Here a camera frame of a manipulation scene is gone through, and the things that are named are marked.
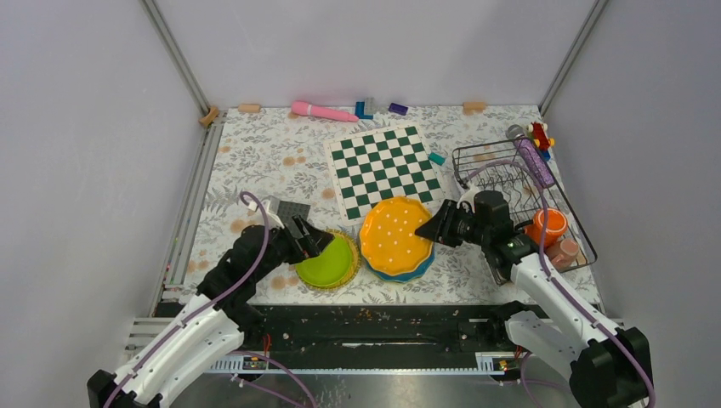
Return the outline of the blue dotted plate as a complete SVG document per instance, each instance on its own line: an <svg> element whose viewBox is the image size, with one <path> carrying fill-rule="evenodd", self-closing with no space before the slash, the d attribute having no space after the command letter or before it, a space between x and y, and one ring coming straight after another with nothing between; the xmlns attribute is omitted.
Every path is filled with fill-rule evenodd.
<svg viewBox="0 0 721 408"><path fill-rule="evenodd" d="M426 260L424 260L418 267L416 267L413 271L410 272L404 272L400 273L398 275L389 275L384 272L380 272L378 270L373 269L368 262L366 262L366 267L379 279L382 281L389 281L389 282L395 282L395 283L407 283L408 281L413 281L417 278L420 278L426 274L429 267L432 265L433 261L435 260L435 255L432 253Z"/></svg>

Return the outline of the yellow dotted plate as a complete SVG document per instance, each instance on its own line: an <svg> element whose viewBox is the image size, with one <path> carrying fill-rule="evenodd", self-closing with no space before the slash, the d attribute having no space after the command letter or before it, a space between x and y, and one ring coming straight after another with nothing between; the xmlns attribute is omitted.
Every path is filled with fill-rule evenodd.
<svg viewBox="0 0 721 408"><path fill-rule="evenodd" d="M430 218L419 200L393 197L380 201L361 226L361 255L373 269L389 275L413 271L433 253L433 242L414 234Z"/></svg>

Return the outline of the orange mug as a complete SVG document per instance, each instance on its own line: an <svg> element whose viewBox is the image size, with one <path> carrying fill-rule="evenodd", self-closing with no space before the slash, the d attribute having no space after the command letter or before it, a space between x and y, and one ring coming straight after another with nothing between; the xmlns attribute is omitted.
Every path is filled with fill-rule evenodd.
<svg viewBox="0 0 721 408"><path fill-rule="evenodd" d="M568 230L567 217L555 208L538 210L524 232L538 245L548 248L562 238Z"/></svg>

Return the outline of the pink cup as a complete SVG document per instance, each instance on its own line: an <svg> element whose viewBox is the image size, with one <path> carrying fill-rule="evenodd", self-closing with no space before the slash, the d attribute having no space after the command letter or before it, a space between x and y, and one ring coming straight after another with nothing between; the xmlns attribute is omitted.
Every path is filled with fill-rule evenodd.
<svg viewBox="0 0 721 408"><path fill-rule="evenodd" d="M558 270L568 269L575 261L580 253L579 244L569 238L556 241L549 246L545 253L551 264Z"/></svg>

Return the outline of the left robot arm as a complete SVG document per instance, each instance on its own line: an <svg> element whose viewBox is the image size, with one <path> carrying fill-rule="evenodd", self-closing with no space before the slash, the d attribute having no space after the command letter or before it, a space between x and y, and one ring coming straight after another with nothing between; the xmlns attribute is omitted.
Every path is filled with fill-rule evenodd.
<svg viewBox="0 0 721 408"><path fill-rule="evenodd" d="M96 371L87 382L92 407L169 407L202 373L239 347L263 341L262 318L248 303L256 285L283 264L315 258L331 232L293 217L300 236L266 222L245 228L175 318L129 362Z"/></svg>

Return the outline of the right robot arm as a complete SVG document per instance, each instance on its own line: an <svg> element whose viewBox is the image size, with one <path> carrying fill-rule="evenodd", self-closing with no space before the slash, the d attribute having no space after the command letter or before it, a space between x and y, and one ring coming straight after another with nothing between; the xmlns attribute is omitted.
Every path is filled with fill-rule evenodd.
<svg viewBox="0 0 721 408"><path fill-rule="evenodd" d="M496 349L518 345L554 368L581 407L656 405L647 337L619 327L578 295L542 244L516 228L501 192L478 191L471 203L445 200L416 234L449 247L479 246L491 271L526 292L553 322L518 302L503 305L487 328Z"/></svg>

